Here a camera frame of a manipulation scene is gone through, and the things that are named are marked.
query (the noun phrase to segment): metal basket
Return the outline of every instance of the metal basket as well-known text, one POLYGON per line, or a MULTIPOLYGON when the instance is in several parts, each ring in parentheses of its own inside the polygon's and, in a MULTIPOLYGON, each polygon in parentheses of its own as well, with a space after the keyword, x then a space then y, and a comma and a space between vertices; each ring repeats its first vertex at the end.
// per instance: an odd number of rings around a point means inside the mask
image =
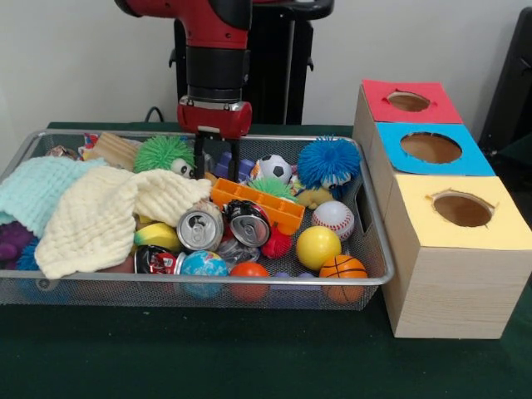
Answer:
MULTIPOLYGON (((82 146, 84 133, 101 132, 47 130, 30 135, 0 181, 24 160, 43 156, 56 145, 72 149, 82 146)), ((114 133, 132 140, 146 140, 153 135, 170 135, 127 131, 114 133)), ((255 160, 267 154, 279 154, 293 165, 297 163, 299 152, 313 140, 316 137, 252 135, 242 139, 241 156, 243 159, 255 160)), ((218 159, 227 149, 223 143, 208 141, 205 150, 218 159)), ((61 280, 49 281, 40 272, 0 270, 0 303, 362 310, 378 287, 392 278, 394 265, 364 159, 361 170, 361 175, 343 198, 343 202, 355 214, 357 222, 352 237, 342 244, 342 252, 360 259, 369 278, 299 278, 299 274, 308 270, 297 261, 293 249, 280 260, 259 260, 270 274, 285 272, 290 278, 76 273, 61 280), (215 288, 214 291, 218 294, 213 298, 199 299, 189 295, 188 288, 215 288), (235 298, 234 290, 239 290, 239 298, 242 293, 253 297, 258 291, 264 293, 264 296, 258 302, 242 302, 235 298), (353 290, 357 290, 359 294, 351 295, 353 290), (340 298, 346 293, 345 298, 358 299, 355 302, 350 299, 334 302, 330 299, 331 295, 328 295, 332 292, 338 293, 340 298)), ((311 214, 311 211, 306 211, 300 232, 311 225, 311 214)))

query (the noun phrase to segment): yellow towel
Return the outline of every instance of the yellow towel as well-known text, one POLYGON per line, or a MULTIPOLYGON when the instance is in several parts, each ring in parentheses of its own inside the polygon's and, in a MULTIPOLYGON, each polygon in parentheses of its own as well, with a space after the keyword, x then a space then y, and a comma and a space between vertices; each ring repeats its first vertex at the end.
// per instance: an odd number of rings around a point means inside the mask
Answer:
POLYGON ((120 264, 133 244, 133 214, 175 227, 192 205, 209 198, 210 189, 208 180, 168 170, 90 170, 62 196, 37 246, 37 264, 49 279, 120 264))

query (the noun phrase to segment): wooden block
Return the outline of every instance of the wooden block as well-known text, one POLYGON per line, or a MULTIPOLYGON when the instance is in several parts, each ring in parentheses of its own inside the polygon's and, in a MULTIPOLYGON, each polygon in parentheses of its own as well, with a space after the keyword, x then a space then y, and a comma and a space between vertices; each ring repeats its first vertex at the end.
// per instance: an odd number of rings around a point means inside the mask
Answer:
POLYGON ((364 81, 353 138, 364 150, 383 217, 397 174, 495 175, 439 83, 364 81), (416 96, 425 109, 416 107, 416 96))
POLYGON ((139 147, 112 133, 102 133, 86 160, 103 158, 110 166, 133 171, 139 147))
POLYGON ((396 337, 502 335, 532 272, 532 232, 499 178, 397 175, 385 225, 396 337))

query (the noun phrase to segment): round hole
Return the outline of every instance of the round hole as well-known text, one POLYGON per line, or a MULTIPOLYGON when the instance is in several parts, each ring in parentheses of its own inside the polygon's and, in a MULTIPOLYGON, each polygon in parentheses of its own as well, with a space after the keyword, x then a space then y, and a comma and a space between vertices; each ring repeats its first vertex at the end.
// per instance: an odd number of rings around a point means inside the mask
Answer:
POLYGON ((432 164, 448 164, 462 156, 458 143, 444 135, 426 131, 403 137, 401 147, 418 160, 432 164))
POLYGON ((398 110, 407 112, 421 112, 431 104, 424 96, 408 91, 394 91, 388 96, 388 101, 398 110))
POLYGON ((474 195, 440 195, 434 201, 434 207, 441 216, 462 227, 484 226, 492 216, 492 208, 474 195))

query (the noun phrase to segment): mint green towel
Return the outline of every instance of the mint green towel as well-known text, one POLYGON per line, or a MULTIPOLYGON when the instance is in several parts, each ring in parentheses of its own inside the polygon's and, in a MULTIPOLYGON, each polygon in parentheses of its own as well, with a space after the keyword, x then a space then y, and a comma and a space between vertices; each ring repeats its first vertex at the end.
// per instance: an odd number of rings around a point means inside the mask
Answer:
POLYGON ((0 185, 0 224, 15 220, 41 238, 63 193, 104 160, 44 156, 20 164, 0 185))

